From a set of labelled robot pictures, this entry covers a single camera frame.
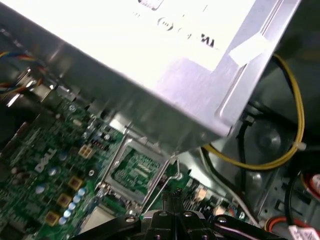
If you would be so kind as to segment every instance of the screw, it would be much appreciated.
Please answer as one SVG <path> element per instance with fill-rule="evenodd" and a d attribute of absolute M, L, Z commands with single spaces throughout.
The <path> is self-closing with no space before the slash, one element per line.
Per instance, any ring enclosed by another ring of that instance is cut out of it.
<path fill-rule="evenodd" d="M 225 217 L 219 217 L 219 218 L 218 218 L 218 221 L 219 221 L 220 223 L 226 223 L 226 222 L 227 222 L 227 219 L 226 219 Z"/>
<path fill-rule="evenodd" d="M 94 170 L 90 170 L 88 175 L 89 175 L 89 177 L 92 177 L 94 174 L 95 174 L 95 171 Z"/>
<path fill-rule="evenodd" d="M 168 216 L 168 214 L 165 211 L 162 211 L 162 212 L 159 213 L 159 216 L 160 217 L 165 217 L 165 216 Z"/>
<path fill-rule="evenodd" d="M 125 219 L 125 221 L 126 221 L 127 223 L 133 223 L 133 222 L 135 221 L 135 218 L 134 218 L 133 216 L 127 217 L 127 218 Z"/>
<path fill-rule="evenodd" d="M 186 211 L 183 215 L 184 215 L 185 217 L 191 217 L 191 216 L 192 216 L 192 213 L 189 212 L 189 211 Z"/>
<path fill-rule="evenodd" d="M 239 219 L 243 220 L 243 219 L 245 219 L 245 217 L 246 217 L 246 214 L 242 211 L 240 213 Z"/>
<path fill-rule="evenodd" d="M 74 112 L 74 111 L 76 111 L 77 109 L 76 109 L 76 106 L 75 105 L 70 105 L 69 106 L 69 111 L 70 112 Z"/>

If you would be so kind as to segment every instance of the capacitor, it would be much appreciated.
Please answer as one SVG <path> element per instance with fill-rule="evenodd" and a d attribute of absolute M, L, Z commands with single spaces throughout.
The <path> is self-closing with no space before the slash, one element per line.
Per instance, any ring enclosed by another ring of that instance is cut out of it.
<path fill-rule="evenodd" d="M 68 209 L 70 210 L 70 211 L 73 211 L 73 210 L 75 210 L 75 208 L 76 208 L 76 204 L 72 201 L 72 202 L 70 202 L 69 203 L 69 206 L 68 206 Z"/>
<path fill-rule="evenodd" d="M 67 219 L 71 216 L 71 211 L 70 210 L 65 210 L 63 213 L 63 216 Z"/>
<path fill-rule="evenodd" d="M 81 127 L 82 126 L 82 122 L 78 119 L 73 119 L 73 124 L 76 125 L 77 127 Z"/>
<path fill-rule="evenodd" d="M 66 222 L 67 222 L 67 219 L 65 217 L 62 216 L 59 218 L 59 225 L 65 225 Z"/>
<path fill-rule="evenodd" d="M 59 160 L 60 161 L 64 161 L 64 160 L 66 160 L 67 159 L 67 157 L 68 157 L 68 153 L 66 152 L 66 151 L 61 151 L 60 153 L 59 153 Z"/>
<path fill-rule="evenodd" d="M 28 179 L 30 177 L 30 174 L 27 172 L 20 172 L 15 176 L 17 179 Z"/>
<path fill-rule="evenodd" d="M 36 194 L 42 194 L 46 189 L 46 186 L 42 183 L 35 187 Z"/>
<path fill-rule="evenodd" d="M 80 188 L 77 193 L 80 197 L 83 197 L 86 194 L 86 189 L 84 187 Z"/>
<path fill-rule="evenodd" d="M 53 166 L 53 167 L 51 167 L 51 168 L 48 170 L 48 175 L 49 175 L 49 176 L 54 176 L 54 175 L 57 174 L 57 172 L 58 172 L 58 168 L 55 167 L 55 166 Z"/>
<path fill-rule="evenodd" d="M 12 174 L 18 174 L 18 173 L 21 173 L 23 172 L 23 169 L 17 167 L 17 166 L 14 166 L 12 169 L 11 169 L 11 173 Z"/>
<path fill-rule="evenodd" d="M 23 184 L 25 184 L 25 181 L 22 179 L 15 178 L 12 180 L 12 185 L 17 186 L 17 185 L 23 185 Z"/>
<path fill-rule="evenodd" d="M 111 135 L 107 133 L 104 135 L 103 139 L 109 141 L 111 139 Z"/>
<path fill-rule="evenodd" d="M 55 119 L 57 119 L 60 122 L 64 122 L 66 120 L 66 118 L 61 113 L 57 113 L 55 115 Z"/>
<path fill-rule="evenodd" d="M 80 197 L 79 195 L 75 195 L 75 196 L 73 197 L 73 202 L 74 202 L 75 204 L 79 203 L 80 201 L 81 201 L 81 197 Z"/>

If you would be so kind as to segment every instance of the green circuit board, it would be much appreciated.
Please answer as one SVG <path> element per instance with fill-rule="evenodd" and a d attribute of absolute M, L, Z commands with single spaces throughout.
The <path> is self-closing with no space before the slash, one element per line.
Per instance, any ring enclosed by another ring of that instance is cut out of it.
<path fill-rule="evenodd" d="M 121 133 L 63 98 L 53 116 L 41 114 L 32 124 L 23 125 L 2 151 L 1 161 L 12 174 L 0 182 L 0 240 L 68 240 L 80 232 L 98 204 L 115 217 L 125 214 L 125 201 L 113 195 L 96 197 L 96 186 L 122 139 Z M 146 195 L 159 167 L 160 163 L 127 147 L 111 177 Z M 176 164 L 170 165 L 165 176 L 176 171 Z M 183 176 L 170 181 L 165 191 L 184 188 L 189 176 Z M 160 181 L 149 204 L 164 182 Z M 73 210 L 70 203 L 75 203 Z M 159 197 L 151 209 L 160 208 Z"/>
<path fill-rule="evenodd" d="M 1 240 L 19 240 L 18 232 L 13 238 L 13 229 L 24 233 L 27 240 L 66 240 L 73 235 L 123 137 L 105 128 L 105 133 L 93 131 L 84 139 L 93 121 L 85 110 L 63 100 L 56 118 L 40 115 L 20 130 L 2 159 L 14 174 L 0 183 Z M 107 140 L 97 140 L 101 133 L 108 134 Z M 80 155 L 83 146 L 93 154 Z M 60 225 L 59 219 L 79 189 L 85 194 Z"/>
<path fill-rule="evenodd" d="M 126 147 L 122 158 L 111 177 L 128 190 L 145 196 L 148 192 L 148 183 L 155 176 L 160 163 L 131 147 Z"/>

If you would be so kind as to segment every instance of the chip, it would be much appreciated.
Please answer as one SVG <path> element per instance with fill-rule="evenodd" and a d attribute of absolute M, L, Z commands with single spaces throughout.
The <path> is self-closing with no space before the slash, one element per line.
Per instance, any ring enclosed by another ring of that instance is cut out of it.
<path fill-rule="evenodd" d="M 57 222 L 59 221 L 59 218 L 60 216 L 58 214 L 54 213 L 53 211 L 49 211 L 44 217 L 44 221 L 49 226 L 53 227 L 54 225 L 57 224 Z"/>
<path fill-rule="evenodd" d="M 0 232 L 1 240 L 22 240 L 25 234 L 9 223 Z"/>
<path fill-rule="evenodd" d="M 69 203 L 71 203 L 72 197 L 68 196 L 65 193 L 61 193 L 61 195 L 58 197 L 56 203 L 60 205 L 63 208 L 68 207 Z"/>
<path fill-rule="evenodd" d="M 70 164 L 70 163 L 66 162 L 64 166 L 66 169 L 72 169 L 72 164 Z"/>
<path fill-rule="evenodd" d="M 82 181 L 80 178 L 73 176 L 70 181 L 68 182 L 68 186 L 72 188 L 75 191 L 78 191 L 79 188 L 82 186 L 84 181 Z"/>
<path fill-rule="evenodd" d="M 57 179 L 57 180 L 55 180 L 54 184 L 59 187 L 62 184 L 62 181 Z"/>
<path fill-rule="evenodd" d="M 95 150 L 91 148 L 89 145 L 83 145 L 80 148 L 78 154 L 84 159 L 90 159 L 95 154 Z"/>
<path fill-rule="evenodd" d="M 48 203 L 51 201 L 51 198 L 48 197 L 48 196 L 44 196 L 44 197 L 42 198 L 42 201 L 43 201 L 44 203 L 48 204 Z"/>

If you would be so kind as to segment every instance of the yellow wire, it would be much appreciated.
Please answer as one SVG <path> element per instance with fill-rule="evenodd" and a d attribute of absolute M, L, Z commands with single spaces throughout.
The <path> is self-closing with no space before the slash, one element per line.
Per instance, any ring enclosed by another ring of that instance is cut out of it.
<path fill-rule="evenodd" d="M 0 54 L 0 58 L 2 58 L 4 55 L 8 54 L 8 51 L 4 51 L 3 53 Z"/>
<path fill-rule="evenodd" d="M 296 147 L 297 144 L 301 143 L 301 141 L 302 141 L 302 138 L 304 135 L 304 130 L 305 130 L 305 113 L 304 113 L 304 106 L 303 106 L 303 101 L 302 101 L 300 89 L 299 89 L 296 77 L 293 74 L 293 72 L 291 71 L 291 69 L 289 68 L 289 66 L 287 65 L 287 63 L 279 55 L 275 54 L 274 56 L 282 63 L 283 68 L 287 71 L 287 74 L 288 74 L 289 79 L 292 84 L 293 95 L 294 95 L 297 117 L 298 117 L 298 121 L 297 121 L 298 122 L 298 130 L 297 130 L 297 134 L 296 134 L 296 137 L 294 140 L 295 144 L 292 145 L 291 149 L 287 153 L 285 153 L 283 156 L 279 157 L 278 159 L 276 159 L 272 162 L 268 162 L 268 163 L 264 163 L 264 164 L 252 164 L 252 165 L 242 163 L 242 162 L 234 160 L 230 157 L 227 157 L 224 154 L 222 154 L 221 152 L 219 152 L 218 150 L 216 150 L 214 147 L 210 146 L 209 144 L 204 146 L 204 148 L 208 152 L 215 154 L 219 158 L 221 158 L 221 159 L 225 160 L 226 162 L 231 163 L 235 166 L 242 167 L 242 168 L 249 169 L 249 170 L 255 170 L 255 171 L 271 170 L 271 169 L 277 168 L 291 159 L 291 157 L 298 150 Z"/>
<path fill-rule="evenodd" d="M 304 177 L 304 175 L 302 173 L 300 174 L 300 179 L 301 179 L 301 182 L 302 182 L 302 185 L 304 186 L 304 188 L 306 190 L 308 190 L 308 186 L 307 186 L 307 184 L 305 182 L 305 177 Z"/>

